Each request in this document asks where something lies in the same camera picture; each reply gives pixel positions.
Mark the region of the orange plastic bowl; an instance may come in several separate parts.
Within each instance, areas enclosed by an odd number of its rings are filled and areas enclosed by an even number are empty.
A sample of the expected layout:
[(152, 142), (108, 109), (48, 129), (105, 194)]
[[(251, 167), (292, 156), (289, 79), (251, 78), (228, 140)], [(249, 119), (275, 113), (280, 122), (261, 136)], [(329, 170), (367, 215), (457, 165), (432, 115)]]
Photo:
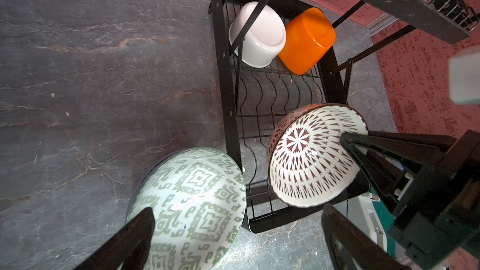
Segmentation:
[(295, 75), (304, 75), (331, 49), (336, 33), (325, 14), (312, 7), (286, 25), (286, 44), (279, 53)]

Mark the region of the white ceramic bowl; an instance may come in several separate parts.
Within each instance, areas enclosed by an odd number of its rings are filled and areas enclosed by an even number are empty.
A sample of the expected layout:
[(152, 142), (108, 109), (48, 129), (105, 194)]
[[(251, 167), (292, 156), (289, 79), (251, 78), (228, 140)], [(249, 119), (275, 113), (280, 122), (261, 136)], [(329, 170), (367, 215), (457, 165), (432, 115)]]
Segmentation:
[[(231, 45), (259, 2), (245, 4), (229, 27)], [(242, 44), (242, 61), (254, 68), (268, 66), (286, 44), (285, 25), (277, 12), (266, 5), (252, 24)]]

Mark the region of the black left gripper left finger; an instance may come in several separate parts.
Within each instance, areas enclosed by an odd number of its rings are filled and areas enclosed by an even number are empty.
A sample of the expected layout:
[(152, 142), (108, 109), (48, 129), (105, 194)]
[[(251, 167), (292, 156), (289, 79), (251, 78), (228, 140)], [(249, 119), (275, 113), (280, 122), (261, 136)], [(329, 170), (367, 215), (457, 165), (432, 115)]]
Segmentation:
[(76, 267), (77, 270), (142, 270), (155, 230), (153, 209), (147, 207)]

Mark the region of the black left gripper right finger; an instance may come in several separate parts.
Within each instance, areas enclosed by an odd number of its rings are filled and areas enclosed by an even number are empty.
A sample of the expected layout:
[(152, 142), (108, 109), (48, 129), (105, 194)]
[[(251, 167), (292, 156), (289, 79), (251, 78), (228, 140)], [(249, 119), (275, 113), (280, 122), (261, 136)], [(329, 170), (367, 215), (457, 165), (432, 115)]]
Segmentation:
[(361, 232), (331, 204), (321, 217), (322, 228), (335, 270), (408, 270)]

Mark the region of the red white sunburst bowl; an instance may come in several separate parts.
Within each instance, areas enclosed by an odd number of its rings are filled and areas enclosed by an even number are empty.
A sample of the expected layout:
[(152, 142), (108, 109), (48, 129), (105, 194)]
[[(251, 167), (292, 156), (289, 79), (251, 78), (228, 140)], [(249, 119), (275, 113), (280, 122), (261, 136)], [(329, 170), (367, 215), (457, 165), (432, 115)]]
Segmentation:
[(268, 180), (277, 198), (309, 208), (340, 195), (360, 172), (340, 144), (343, 133), (368, 134), (360, 113), (344, 104), (310, 104), (284, 117), (267, 145)]

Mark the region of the green geometric pattern bowl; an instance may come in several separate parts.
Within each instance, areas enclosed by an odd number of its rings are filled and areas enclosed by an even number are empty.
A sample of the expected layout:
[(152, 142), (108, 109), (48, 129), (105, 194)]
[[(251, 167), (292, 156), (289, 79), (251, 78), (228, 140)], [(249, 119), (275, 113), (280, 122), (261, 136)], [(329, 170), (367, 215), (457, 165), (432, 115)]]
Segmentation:
[(155, 219), (146, 270), (209, 270), (243, 223), (245, 179), (235, 160), (216, 148), (174, 152), (139, 184), (126, 221), (145, 208)]

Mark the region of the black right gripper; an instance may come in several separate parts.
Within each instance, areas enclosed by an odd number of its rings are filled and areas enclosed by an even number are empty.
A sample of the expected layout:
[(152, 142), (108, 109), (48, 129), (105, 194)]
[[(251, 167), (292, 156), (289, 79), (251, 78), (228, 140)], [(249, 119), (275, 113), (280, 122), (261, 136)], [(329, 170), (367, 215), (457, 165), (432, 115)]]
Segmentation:
[[(434, 146), (447, 153), (434, 168), (415, 177), (405, 166), (400, 169), (389, 162), (382, 149), (374, 150), (372, 142), (380, 139)], [(419, 267), (433, 269), (458, 248), (480, 256), (478, 132), (466, 131), (458, 140), (433, 134), (344, 132), (340, 145), (379, 192), (387, 210), (399, 214), (387, 232)], [(409, 185), (412, 200), (402, 204), (395, 191)]]

